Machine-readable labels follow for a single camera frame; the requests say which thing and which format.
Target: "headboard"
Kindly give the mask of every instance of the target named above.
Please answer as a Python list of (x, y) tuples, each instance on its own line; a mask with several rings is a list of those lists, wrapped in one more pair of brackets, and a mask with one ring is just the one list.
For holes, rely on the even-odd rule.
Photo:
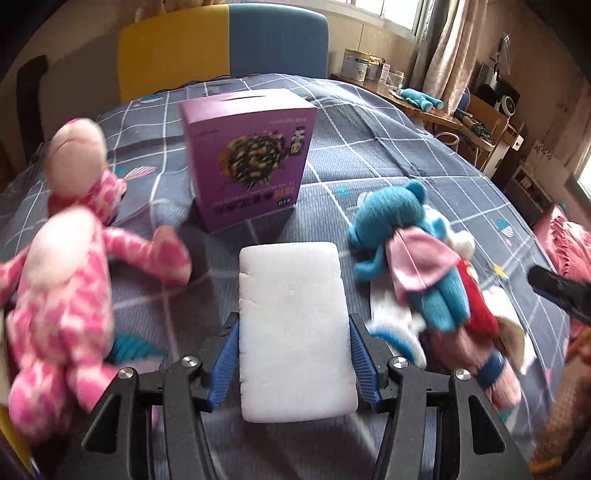
[(40, 82), (43, 135), (192, 80), (251, 73), (326, 78), (328, 43), (323, 15), (283, 5), (212, 5), (150, 18), (51, 66)]

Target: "pink giraffe plush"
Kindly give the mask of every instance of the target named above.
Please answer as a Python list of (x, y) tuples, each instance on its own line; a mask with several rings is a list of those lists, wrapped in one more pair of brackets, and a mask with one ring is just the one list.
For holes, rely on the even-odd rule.
[[(88, 120), (59, 130), (46, 158), (48, 182), (60, 191), (52, 193), (54, 214), (29, 246), (0, 264), (0, 300), (17, 291), (17, 305), (7, 316), (8, 339), (20, 368), (9, 413), (32, 441), (69, 426), (72, 394), (86, 411), (94, 408), (116, 374), (103, 362), (114, 331), (106, 256), (122, 258), (165, 283), (187, 284), (191, 274), (187, 249), (171, 226), (160, 226), (146, 241), (103, 225), (115, 216), (125, 191), (125, 183), (103, 169), (105, 157), (96, 155), (103, 144), (102, 131)], [(64, 165), (75, 163), (74, 154), (77, 162), (90, 165), (76, 166), (72, 178), (82, 177), (85, 189), (61, 181)]]

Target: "white can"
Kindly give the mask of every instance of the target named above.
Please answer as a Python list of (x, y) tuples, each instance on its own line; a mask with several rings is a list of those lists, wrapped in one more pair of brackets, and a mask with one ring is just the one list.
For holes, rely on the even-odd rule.
[(343, 77), (363, 82), (365, 80), (365, 74), (369, 63), (368, 59), (365, 57), (366, 54), (361, 53), (360, 51), (345, 50), (343, 66), (341, 67), (340, 74)]

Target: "metal screw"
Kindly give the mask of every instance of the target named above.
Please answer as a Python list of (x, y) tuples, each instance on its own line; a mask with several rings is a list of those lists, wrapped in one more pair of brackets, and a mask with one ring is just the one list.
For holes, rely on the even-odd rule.
[(456, 378), (458, 380), (470, 380), (472, 378), (472, 376), (470, 375), (470, 372), (468, 370), (466, 370), (465, 368), (458, 368), (456, 370)]
[(406, 360), (403, 356), (395, 356), (390, 359), (390, 365), (394, 368), (406, 368), (408, 366), (408, 360)]
[(195, 356), (186, 356), (181, 363), (185, 368), (193, 368), (199, 363), (199, 360), (197, 360), (197, 357)]
[(131, 378), (131, 377), (134, 376), (134, 369), (133, 368), (130, 368), (130, 367), (122, 368), (117, 373), (117, 376), (119, 378), (122, 378), (123, 380), (127, 380), (128, 378)]

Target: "window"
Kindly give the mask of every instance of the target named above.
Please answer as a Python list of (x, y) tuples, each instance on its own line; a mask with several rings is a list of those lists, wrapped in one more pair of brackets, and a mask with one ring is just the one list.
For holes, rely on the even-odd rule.
[(579, 185), (581, 188), (585, 190), (587, 197), (591, 197), (591, 162), (589, 161), (591, 158), (591, 154), (587, 155), (587, 160), (585, 160), (585, 165), (581, 173), (579, 174)]
[(341, 0), (415, 32), (423, 0)]
[(423, 10), (432, 0), (226, 0), (226, 3), (268, 2), (329, 11), (356, 18), (413, 40)]

